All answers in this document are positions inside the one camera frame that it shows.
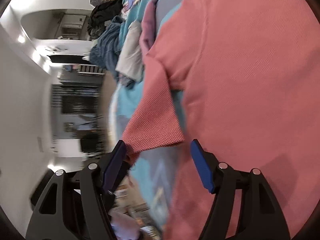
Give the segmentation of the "right hand white glove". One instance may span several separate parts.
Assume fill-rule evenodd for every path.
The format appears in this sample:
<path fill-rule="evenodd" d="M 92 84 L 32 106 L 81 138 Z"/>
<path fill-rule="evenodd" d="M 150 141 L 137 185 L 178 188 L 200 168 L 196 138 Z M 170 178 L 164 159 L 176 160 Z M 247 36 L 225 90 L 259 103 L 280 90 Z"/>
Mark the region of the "right hand white glove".
<path fill-rule="evenodd" d="M 140 227 L 132 217 L 114 210 L 111 210 L 109 215 L 111 217 L 110 224 L 117 239 L 139 239 Z"/>

